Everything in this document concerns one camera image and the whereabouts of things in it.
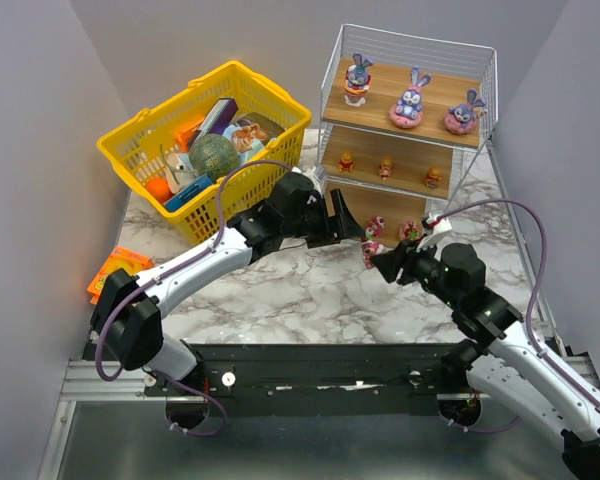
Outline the strawberry cake toy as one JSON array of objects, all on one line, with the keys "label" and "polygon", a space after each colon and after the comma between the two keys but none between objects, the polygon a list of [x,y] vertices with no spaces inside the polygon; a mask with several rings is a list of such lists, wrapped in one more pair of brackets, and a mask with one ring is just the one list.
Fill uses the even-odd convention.
[{"label": "strawberry cake toy", "polygon": [[383,253],[386,248],[375,239],[368,239],[361,243],[361,250],[364,266],[367,269],[373,269],[374,265],[371,262],[371,257]]}]

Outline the pink strawberry donut toy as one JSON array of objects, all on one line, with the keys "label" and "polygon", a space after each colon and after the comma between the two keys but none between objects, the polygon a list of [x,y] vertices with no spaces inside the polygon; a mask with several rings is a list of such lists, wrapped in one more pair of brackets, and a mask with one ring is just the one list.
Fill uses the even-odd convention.
[{"label": "pink strawberry donut toy", "polygon": [[418,240],[421,236],[420,227],[411,220],[405,221],[399,229],[399,239],[401,241]]}]

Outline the orange bear toy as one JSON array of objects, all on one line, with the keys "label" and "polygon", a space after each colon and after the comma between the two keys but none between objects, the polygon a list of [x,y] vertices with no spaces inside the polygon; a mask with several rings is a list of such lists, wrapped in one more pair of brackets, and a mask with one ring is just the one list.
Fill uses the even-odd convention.
[{"label": "orange bear toy", "polygon": [[378,175],[381,179],[386,180],[392,174],[393,161],[391,157],[383,157],[378,166]]},{"label": "orange bear toy", "polygon": [[439,166],[432,166],[425,175],[425,185],[430,189],[437,189],[441,182],[442,172]]},{"label": "orange bear toy", "polygon": [[351,173],[354,167],[354,155],[351,151],[343,152],[338,161],[338,170],[340,173]]}]

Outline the white wire wooden shelf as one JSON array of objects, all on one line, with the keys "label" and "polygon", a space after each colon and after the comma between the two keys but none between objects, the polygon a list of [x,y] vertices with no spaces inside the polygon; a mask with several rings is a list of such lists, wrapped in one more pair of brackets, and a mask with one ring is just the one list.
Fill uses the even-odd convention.
[{"label": "white wire wooden shelf", "polygon": [[346,23],[321,85],[314,175],[394,246],[457,193],[498,106],[494,48]]}]

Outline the small purple bunny toy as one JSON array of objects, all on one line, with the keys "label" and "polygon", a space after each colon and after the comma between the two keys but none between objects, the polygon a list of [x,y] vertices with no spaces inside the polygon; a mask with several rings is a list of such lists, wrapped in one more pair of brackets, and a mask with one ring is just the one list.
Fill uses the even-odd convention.
[{"label": "small purple bunny toy", "polygon": [[364,96],[370,88],[370,67],[374,62],[360,52],[352,55],[353,64],[346,71],[343,88],[345,103],[352,107],[360,107],[365,103]]}]

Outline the purple bunny donut toy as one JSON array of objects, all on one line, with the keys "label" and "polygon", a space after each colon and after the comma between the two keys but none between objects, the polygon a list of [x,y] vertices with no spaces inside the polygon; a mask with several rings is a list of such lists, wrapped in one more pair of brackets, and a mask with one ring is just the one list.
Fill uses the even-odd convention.
[{"label": "purple bunny donut toy", "polygon": [[443,124],[456,135],[466,135],[475,127],[478,120],[487,112],[487,102],[475,88],[470,88],[464,103],[448,108]]}]

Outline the red white clown toy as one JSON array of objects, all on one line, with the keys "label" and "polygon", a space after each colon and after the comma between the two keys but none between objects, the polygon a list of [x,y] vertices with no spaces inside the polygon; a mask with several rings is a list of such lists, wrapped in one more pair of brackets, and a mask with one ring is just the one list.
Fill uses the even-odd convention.
[{"label": "red white clown toy", "polygon": [[365,228],[365,235],[368,239],[377,238],[382,235],[384,229],[385,229],[384,218],[382,216],[376,215],[369,220],[369,222]]}]

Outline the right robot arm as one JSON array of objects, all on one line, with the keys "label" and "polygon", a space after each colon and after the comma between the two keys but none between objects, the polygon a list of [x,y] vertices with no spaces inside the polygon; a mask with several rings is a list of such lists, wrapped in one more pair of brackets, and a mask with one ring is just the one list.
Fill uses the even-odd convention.
[{"label": "right robot arm", "polygon": [[418,283],[451,309],[466,337],[448,361],[452,371],[462,371],[472,389],[540,429],[577,478],[600,479],[600,389],[486,286],[486,266],[472,246],[437,250],[403,242],[371,262],[387,282]]}]

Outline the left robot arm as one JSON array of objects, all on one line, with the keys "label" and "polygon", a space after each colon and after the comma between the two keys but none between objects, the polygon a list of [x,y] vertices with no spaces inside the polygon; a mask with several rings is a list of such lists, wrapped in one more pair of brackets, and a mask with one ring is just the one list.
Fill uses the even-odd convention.
[{"label": "left robot arm", "polygon": [[267,198],[235,214],[207,242],[138,274],[118,269],[108,275],[91,318],[98,335],[98,374],[115,380],[101,364],[104,352],[110,352],[123,370],[147,368],[184,379],[199,360],[185,342],[163,332],[162,321],[175,307],[222,276],[278,251],[286,239],[302,238],[316,248],[363,234],[340,190],[326,200],[309,177],[284,174]]}]

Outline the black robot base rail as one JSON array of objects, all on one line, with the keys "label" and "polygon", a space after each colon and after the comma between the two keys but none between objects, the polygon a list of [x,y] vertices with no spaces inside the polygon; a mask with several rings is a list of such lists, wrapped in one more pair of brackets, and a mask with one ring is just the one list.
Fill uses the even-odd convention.
[{"label": "black robot base rail", "polygon": [[457,344],[291,345],[198,344],[201,365],[193,388],[205,399],[148,375],[144,392],[164,398],[167,416],[197,426],[205,416],[326,417],[356,415],[441,416],[476,428],[486,394],[466,373],[475,347]]}]

